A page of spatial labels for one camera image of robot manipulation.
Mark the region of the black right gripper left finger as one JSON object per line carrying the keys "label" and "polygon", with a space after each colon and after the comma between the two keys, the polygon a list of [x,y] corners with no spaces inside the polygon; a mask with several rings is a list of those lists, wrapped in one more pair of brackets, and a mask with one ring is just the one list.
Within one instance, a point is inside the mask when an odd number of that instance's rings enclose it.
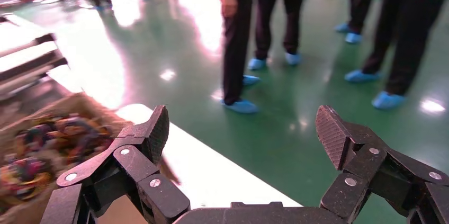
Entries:
{"label": "black right gripper left finger", "polygon": [[168,134],[168,110],[159,105],[148,121],[124,128],[108,149],[61,174],[41,222],[96,223],[127,196],[148,223],[174,223],[191,204],[160,171]]}

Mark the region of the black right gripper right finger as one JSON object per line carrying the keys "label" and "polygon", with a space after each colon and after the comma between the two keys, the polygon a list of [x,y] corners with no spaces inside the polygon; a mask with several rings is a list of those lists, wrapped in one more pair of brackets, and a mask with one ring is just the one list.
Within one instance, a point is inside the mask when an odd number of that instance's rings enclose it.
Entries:
{"label": "black right gripper right finger", "polygon": [[318,108],[316,133],[340,172],[320,206],[353,223],[370,195],[385,199],[408,223],[448,223],[448,176],[390,148],[369,127]]}

